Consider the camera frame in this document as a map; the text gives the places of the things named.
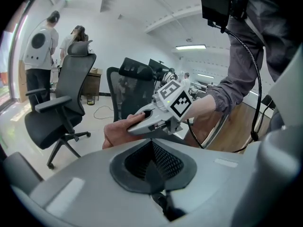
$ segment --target chair base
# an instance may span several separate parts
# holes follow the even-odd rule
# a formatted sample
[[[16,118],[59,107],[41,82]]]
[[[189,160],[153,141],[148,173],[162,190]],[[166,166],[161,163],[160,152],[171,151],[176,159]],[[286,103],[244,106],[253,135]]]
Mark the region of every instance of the chair base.
[[[91,136],[91,133],[86,131],[86,132],[82,132],[82,133],[76,133],[76,134],[67,134],[64,135],[63,137],[61,137],[55,147],[53,148],[53,151],[46,163],[46,165],[48,166],[49,169],[53,170],[54,169],[54,165],[52,164],[52,161],[54,159],[54,157],[56,156],[56,154],[58,153],[59,149],[61,148],[62,145],[65,145],[67,147],[67,149],[69,149],[77,158],[80,158],[81,156],[71,147],[71,145],[68,143],[69,140],[75,140],[78,141],[79,137],[86,135],[87,137]]]

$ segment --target hand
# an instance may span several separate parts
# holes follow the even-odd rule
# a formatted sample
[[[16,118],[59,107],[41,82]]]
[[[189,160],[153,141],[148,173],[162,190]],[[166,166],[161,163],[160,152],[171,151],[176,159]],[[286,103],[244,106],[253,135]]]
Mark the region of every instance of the hand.
[[[131,135],[127,129],[135,123],[141,122],[145,118],[145,113],[130,114],[127,119],[122,119],[114,123],[110,123],[104,127],[105,141],[102,149],[121,145],[135,140],[141,140],[142,135]]]

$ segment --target headrest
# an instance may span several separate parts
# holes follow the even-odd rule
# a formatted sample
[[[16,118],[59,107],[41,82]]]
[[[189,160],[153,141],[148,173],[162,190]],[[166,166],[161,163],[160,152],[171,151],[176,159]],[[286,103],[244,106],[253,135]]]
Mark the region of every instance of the headrest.
[[[92,40],[74,42],[68,47],[67,53],[71,56],[86,56],[89,54],[90,42],[92,42]]]
[[[119,69],[119,74],[144,81],[153,80],[153,71],[150,66],[127,57],[124,59],[122,66]]]

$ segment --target chair caster wheel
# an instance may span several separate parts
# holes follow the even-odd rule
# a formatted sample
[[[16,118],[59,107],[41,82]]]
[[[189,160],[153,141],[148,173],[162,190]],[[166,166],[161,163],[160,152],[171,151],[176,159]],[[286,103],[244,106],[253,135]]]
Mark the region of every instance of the chair caster wheel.
[[[48,165],[48,168],[51,169],[51,170],[54,170],[55,167],[54,167],[53,163],[51,163],[51,164]]]

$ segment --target cardboard box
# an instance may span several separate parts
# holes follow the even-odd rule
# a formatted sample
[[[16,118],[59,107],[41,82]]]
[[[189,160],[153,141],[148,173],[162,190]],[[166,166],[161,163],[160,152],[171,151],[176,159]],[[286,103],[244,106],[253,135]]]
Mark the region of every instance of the cardboard box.
[[[19,83],[19,101],[22,103],[25,100],[28,99],[27,96],[25,96],[25,93],[27,92],[27,76],[25,73],[25,65],[22,60],[19,60],[19,74],[18,74],[18,83]]]
[[[102,72],[103,72],[102,69],[98,69],[98,68],[94,68],[94,67],[90,70],[90,73],[94,73],[94,74],[102,75]]]

